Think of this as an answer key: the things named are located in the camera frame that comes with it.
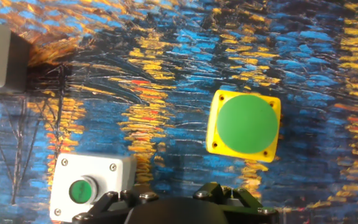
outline large green mushroom button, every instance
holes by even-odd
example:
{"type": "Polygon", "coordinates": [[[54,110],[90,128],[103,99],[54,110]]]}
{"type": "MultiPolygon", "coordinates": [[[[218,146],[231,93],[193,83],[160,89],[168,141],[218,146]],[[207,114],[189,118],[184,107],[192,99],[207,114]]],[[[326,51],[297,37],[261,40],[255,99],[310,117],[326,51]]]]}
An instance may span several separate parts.
{"type": "Polygon", "coordinates": [[[278,123],[272,107],[254,95],[228,100],[216,121],[218,134],[232,150],[253,154],[266,149],[276,137],[278,123]]]}
{"type": "Polygon", "coordinates": [[[86,180],[77,180],[72,183],[68,191],[70,198],[75,203],[86,203],[92,197],[92,185],[86,180]]]}

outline textured canvas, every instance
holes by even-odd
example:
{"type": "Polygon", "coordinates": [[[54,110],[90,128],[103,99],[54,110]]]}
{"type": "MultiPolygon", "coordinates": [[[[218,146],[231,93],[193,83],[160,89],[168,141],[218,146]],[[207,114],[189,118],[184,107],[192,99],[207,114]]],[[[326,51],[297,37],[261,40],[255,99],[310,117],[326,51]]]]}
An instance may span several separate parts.
{"type": "Polygon", "coordinates": [[[0,94],[0,223],[52,222],[70,151],[133,154],[163,197],[215,181],[284,224],[358,223],[358,1],[0,0],[0,23],[33,45],[0,94]],[[207,153],[219,89],[281,99],[272,163],[207,153]]]}

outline painted backdrop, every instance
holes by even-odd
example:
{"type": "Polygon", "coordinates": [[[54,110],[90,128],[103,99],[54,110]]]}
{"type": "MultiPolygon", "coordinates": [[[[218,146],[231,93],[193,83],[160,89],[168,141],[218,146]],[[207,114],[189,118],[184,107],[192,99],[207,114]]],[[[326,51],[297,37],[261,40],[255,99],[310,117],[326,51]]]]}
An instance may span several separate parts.
{"type": "Polygon", "coordinates": [[[70,151],[133,154],[160,195],[216,181],[282,223],[358,223],[358,1],[0,0],[0,23],[33,43],[27,93],[0,95],[0,223],[51,223],[70,151]],[[271,164],[206,152],[218,89],[281,99],[271,164]]]}

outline bolt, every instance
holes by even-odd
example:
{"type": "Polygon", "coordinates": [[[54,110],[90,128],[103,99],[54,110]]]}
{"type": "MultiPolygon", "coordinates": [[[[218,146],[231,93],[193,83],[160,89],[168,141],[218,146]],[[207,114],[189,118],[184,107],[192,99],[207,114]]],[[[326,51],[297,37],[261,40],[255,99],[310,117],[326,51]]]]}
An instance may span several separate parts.
{"type": "Polygon", "coordinates": [[[89,220],[90,218],[92,218],[92,215],[89,214],[88,212],[83,212],[83,213],[80,213],[80,214],[74,216],[74,218],[76,220],[89,220]]]}
{"type": "Polygon", "coordinates": [[[263,214],[273,214],[275,213],[276,210],[274,208],[270,208],[270,207],[262,207],[262,208],[258,208],[258,213],[263,213],[263,214]]]}
{"type": "Polygon", "coordinates": [[[158,195],[154,192],[146,192],[146,193],[139,195],[139,198],[141,198],[141,199],[152,199],[155,197],[158,197],[158,195]]]}
{"type": "Polygon", "coordinates": [[[62,166],[67,166],[68,164],[68,160],[67,159],[62,159],[62,166]]]}
{"type": "Polygon", "coordinates": [[[206,190],[199,190],[194,195],[196,198],[205,198],[209,196],[209,192],[206,190]]]}
{"type": "Polygon", "coordinates": [[[117,165],[116,164],[111,164],[110,165],[110,170],[111,171],[116,171],[117,170],[117,165]]]}
{"type": "Polygon", "coordinates": [[[59,215],[61,215],[62,214],[62,211],[59,209],[59,208],[56,208],[55,209],[55,215],[56,216],[59,216],[59,215]]]}

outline yellow square base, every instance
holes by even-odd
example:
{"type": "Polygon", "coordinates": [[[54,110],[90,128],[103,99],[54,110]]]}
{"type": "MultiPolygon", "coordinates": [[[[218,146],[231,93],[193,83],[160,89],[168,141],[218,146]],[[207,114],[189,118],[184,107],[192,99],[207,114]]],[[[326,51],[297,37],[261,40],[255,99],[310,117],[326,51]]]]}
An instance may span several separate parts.
{"type": "Polygon", "coordinates": [[[278,123],[277,127],[280,127],[280,117],[281,117],[280,99],[271,96],[262,96],[257,94],[218,90],[216,91],[214,98],[212,99],[211,110],[209,111],[208,129],[206,134],[206,150],[214,154],[239,157],[243,159],[253,159],[256,161],[272,162],[276,154],[279,128],[277,128],[277,134],[273,142],[266,149],[253,154],[236,152],[232,150],[230,147],[228,147],[227,145],[225,145],[222,139],[219,137],[218,131],[216,129],[216,120],[218,118],[219,111],[227,101],[229,101],[233,97],[240,96],[240,95],[254,95],[265,100],[268,104],[272,106],[272,109],[274,110],[274,113],[277,116],[277,123],[278,123]]]}

